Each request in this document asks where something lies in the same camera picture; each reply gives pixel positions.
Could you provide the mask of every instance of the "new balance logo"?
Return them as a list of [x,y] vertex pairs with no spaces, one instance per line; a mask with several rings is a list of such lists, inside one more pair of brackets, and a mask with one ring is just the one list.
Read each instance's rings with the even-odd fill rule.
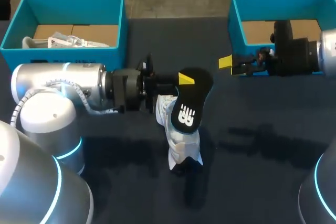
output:
[[188,127],[191,127],[194,123],[194,115],[195,111],[189,109],[187,106],[181,105],[181,110],[179,112],[178,120],[180,123],[183,123],[187,125]]

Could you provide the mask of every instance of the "cardboard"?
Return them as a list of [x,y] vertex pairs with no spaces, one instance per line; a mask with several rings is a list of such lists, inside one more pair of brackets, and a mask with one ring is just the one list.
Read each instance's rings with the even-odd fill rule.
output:
[[[291,20],[290,23],[294,39],[307,37],[309,41],[320,40],[321,28],[317,20]],[[242,25],[248,44],[271,43],[274,21],[244,21]]]
[[55,32],[104,43],[110,47],[115,47],[118,40],[118,25],[38,25],[34,39],[47,39]]
[[55,32],[64,35],[71,35],[73,25],[38,25],[34,34],[34,39],[47,39]]
[[115,47],[118,40],[118,25],[74,25],[72,35],[87,41]]

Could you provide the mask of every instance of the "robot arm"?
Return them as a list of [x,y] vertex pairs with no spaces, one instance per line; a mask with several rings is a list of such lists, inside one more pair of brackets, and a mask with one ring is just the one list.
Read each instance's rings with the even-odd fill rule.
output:
[[146,109],[153,113],[156,95],[174,95],[178,99],[172,114],[173,125],[184,133],[194,132],[199,127],[203,105],[212,85],[211,74],[201,68],[157,74],[151,55],[135,69],[114,71],[106,71],[102,64],[22,64],[14,70],[11,82],[12,95],[19,109],[42,90],[41,87],[59,90],[74,104],[84,104],[90,114],[139,110],[143,101]]
[[267,71],[270,76],[297,76],[322,71],[330,77],[336,74],[336,30],[323,31],[320,41],[293,39],[290,21],[274,24],[270,40],[275,52],[260,48],[256,55],[232,55],[232,74],[253,75]]

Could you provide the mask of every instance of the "cardboard box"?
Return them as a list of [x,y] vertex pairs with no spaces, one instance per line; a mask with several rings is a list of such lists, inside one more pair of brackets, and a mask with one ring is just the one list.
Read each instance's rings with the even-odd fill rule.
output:
[[234,54],[254,54],[270,42],[274,21],[291,20],[294,38],[319,40],[322,30],[336,28],[336,0],[231,0],[228,31]]
[[[46,39],[56,31],[110,47],[22,49],[24,37]],[[124,0],[21,0],[0,50],[11,71],[36,61],[102,63],[114,70],[124,67],[127,33]]]
[[38,25],[34,33],[34,39],[47,39],[55,32],[71,35],[73,25]]
[[56,32],[110,47],[115,47],[118,40],[118,25],[38,25],[34,39],[46,39]]
[[[321,28],[315,19],[291,20],[293,38],[320,40]],[[274,32],[274,21],[243,21],[243,30],[247,44],[268,44]]]

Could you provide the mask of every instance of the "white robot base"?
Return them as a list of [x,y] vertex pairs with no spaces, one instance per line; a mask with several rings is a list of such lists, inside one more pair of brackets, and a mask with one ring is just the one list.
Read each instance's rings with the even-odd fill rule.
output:
[[91,224],[87,183],[0,121],[0,223]]

